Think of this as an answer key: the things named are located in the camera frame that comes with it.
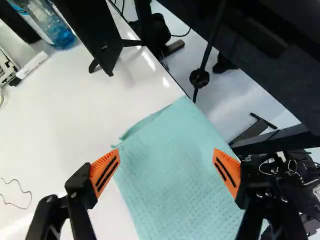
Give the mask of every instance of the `white device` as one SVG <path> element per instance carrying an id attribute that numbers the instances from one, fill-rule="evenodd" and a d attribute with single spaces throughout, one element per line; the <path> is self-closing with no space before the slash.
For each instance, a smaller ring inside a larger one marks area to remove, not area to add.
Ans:
<path id="1" fill-rule="evenodd" d="M 16 76 L 15 65 L 0 49 L 0 88 L 9 83 Z"/>

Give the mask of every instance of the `black cable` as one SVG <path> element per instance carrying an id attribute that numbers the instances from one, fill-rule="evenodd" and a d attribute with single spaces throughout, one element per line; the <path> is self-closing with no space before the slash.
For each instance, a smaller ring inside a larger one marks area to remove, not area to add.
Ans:
<path id="1" fill-rule="evenodd" d="M 185 34 L 183 34 L 183 35 L 173 35 L 173 34 L 171 34 L 171 37 L 182 38 L 182 37 L 187 36 L 190 33 L 190 31 L 191 31 L 191 27 L 189 27 L 189 30 Z"/>
<path id="2" fill-rule="evenodd" d="M 124 15 L 124 10 L 125 10 L 125 0 L 122 0 L 122 9 L 121 9 L 121 15 Z"/>
<path id="3" fill-rule="evenodd" d="M 189 22 L 189 25 L 190 25 L 190 22 L 191 22 L 191 18 L 190 18 L 190 11 L 189 11 L 189 8 L 188 8 L 188 5 L 186 4 L 185 0 L 181 0 L 184 7 L 185 7 L 185 10 L 186 10 L 186 14 L 187 14 L 187 18 L 188 18 L 188 22 Z M 187 36 L 191 31 L 191 27 L 189 27 L 189 30 L 183 34 L 183 35 L 174 35 L 174 34 L 171 34 L 171 37 L 178 37 L 178 38 L 182 38 L 182 37 L 185 37 Z"/>
<path id="4" fill-rule="evenodd" d="M 123 18 L 123 20 L 125 20 L 125 22 L 128 24 L 128 20 L 124 17 L 124 15 L 121 13 L 120 9 L 111 1 L 108 0 L 108 2 L 112 5 L 112 7 L 114 7 L 114 9 L 118 12 L 118 14 Z"/>

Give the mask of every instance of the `wire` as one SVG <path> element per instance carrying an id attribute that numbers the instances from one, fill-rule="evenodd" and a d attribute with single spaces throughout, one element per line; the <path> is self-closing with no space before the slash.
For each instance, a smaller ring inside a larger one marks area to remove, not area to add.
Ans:
<path id="1" fill-rule="evenodd" d="M 190 31 L 191 31 L 191 27 L 189 27 L 189 30 L 188 30 L 185 34 L 183 34 L 183 35 L 174 35 L 174 34 L 171 34 L 171 37 L 182 38 L 182 37 L 187 36 L 187 35 L 190 33 Z"/>
<path id="2" fill-rule="evenodd" d="M 127 24 L 129 24 L 128 20 L 124 17 L 124 15 L 121 13 L 120 9 L 111 1 L 108 0 L 108 2 L 112 5 L 112 7 L 117 11 L 117 13 L 125 20 Z"/>
<path id="3" fill-rule="evenodd" d="M 188 5 L 186 4 L 185 0 L 181 0 L 184 7 L 185 7 L 185 10 L 186 10 L 186 14 L 187 14 L 187 18 L 188 18 L 188 21 L 189 21 L 189 25 L 190 25 L 190 22 L 191 22 L 191 18 L 190 18 L 190 11 L 189 11 L 189 8 L 188 8 Z M 171 34 L 171 37 L 178 37 L 178 38 L 182 38 L 182 37 L 185 37 L 187 36 L 191 31 L 191 27 L 189 27 L 189 30 L 183 34 L 183 35 L 174 35 L 174 34 Z"/>
<path id="4" fill-rule="evenodd" d="M 9 185 L 9 184 L 12 183 L 12 182 L 17 182 L 18 185 L 19 185 L 20 191 L 21 191 L 23 194 L 29 194 L 29 195 L 30 195 L 30 202 L 29 202 L 28 206 L 27 206 L 27 207 L 23 207 L 23 206 L 15 205 L 15 204 L 12 203 L 12 202 L 7 202 L 6 199 L 5 199 L 5 196 L 3 196 L 3 195 L 0 193 L 0 196 L 2 197 L 4 204 L 5 204 L 5 205 L 15 206 L 15 207 L 18 208 L 18 209 L 27 210 L 27 209 L 30 207 L 31 202 L 32 202 L 32 193 L 31 193 L 31 191 L 23 191 L 23 190 L 22 190 L 22 187 L 21 187 L 21 185 L 20 185 L 20 182 L 19 182 L 17 179 L 15 179 L 15 178 L 11 179 L 9 182 L 6 182 L 6 180 L 5 180 L 4 178 L 2 178 L 2 177 L 0 177 L 0 179 L 1 179 L 2 181 L 4 181 L 4 183 L 7 184 L 7 185 Z"/>
<path id="5" fill-rule="evenodd" d="M 263 173 L 263 174 L 273 176 L 273 174 L 267 173 L 267 172 L 261 170 L 261 166 L 262 166 L 263 164 L 268 164 L 268 163 L 269 163 L 269 160 L 263 161 L 263 162 L 260 164 L 260 166 L 259 166 L 259 171 L 260 171 L 261 173 Z"/>
<path id="6" fill-rule="evenodd" d="M 124 15 L 124 10 L 125 10 L 125 0 L 122 0 L 122 9 L 121 9 L 121 15 Z"/>
<path id="7" fill-rule="evenodd" d="M 291 163 L 291 161 L 293 161 L 294 163 L 295 163 L 295 170 L 292 170 L 291 168 L 290 168 L 290 163 Z M 292 159 L 290 159 L 289 160 L 289 162 L 288 162 L 288 170 L 289 170 L 289 172 L 291 173 L 291 172 L 294 172 L 294 174 L 293 175 L 296 175 L 296 174 L 298 174 L 299 175 L 299 177 L 301 178 L 301 175 L 297 172 L 297 168 L 298 168 L 298 165 L 297 165 L 297 161 L 296 160 L 292 160 Z"/>
<path id="8" fill-rule="evenodd" d="M 2 87 L 0 86 L 0 108 L 4 104 L 4 101 L 5 101 L 4 91 L 3 91 Z"/>

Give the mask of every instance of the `electronics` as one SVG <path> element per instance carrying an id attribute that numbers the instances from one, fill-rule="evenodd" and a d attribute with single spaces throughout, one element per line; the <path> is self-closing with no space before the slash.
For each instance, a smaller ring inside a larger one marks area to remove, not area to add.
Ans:
<path id="1" fill-rule="evenodd" d="M 105 0 L 53 0 L 53 3 L 94 57 L 90 73 L 100 65 L 111 77 L 124 47 L 144 46 L 140 40 L 121 38 Z"/>
<path id="2" fill-rule="evenodd" d="M 17 73 L 15 65 L 8 60 L 0 48 L 0 88 L 9 83 Z"/>

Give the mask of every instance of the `black tripod stand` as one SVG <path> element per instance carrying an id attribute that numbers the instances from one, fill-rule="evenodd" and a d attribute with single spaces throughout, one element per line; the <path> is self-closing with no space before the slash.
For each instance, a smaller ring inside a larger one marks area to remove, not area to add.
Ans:
<path id="1" fill-rule="evenodd" d="M 212 31 L 211 31 L 211 34 L 210 34 L 210 37 L 208 40 L 208 44 L 207 44 L 206 49 L 204 51 L 201 66 L 197 70 L 194 70 L 190 74 L 190 77 L 189 77 L 189 80 L 194 87 L 194 93 L 193 93 L 193 102 L 194 103 L 196 102 L 199 89 L 208 85 L 209 80 L 210 80 L 210 75 L 205 70 L 205 68 L 206 68 L 206 65 L 207 65 L 207 62 L 209 59 L 211 49 L 213 47 L 213 44 L 215 43 L 218 29 L 219 29 L 219 25 L 220 25 L 224 10 L 227 6 L 227 2 L 228 2 L 228 0 L 221 0 L 220 4 L 218 6 L 217 12 L 216 12 L 216 16 L 215 16 L 213 23 L 212 23 Z"/>

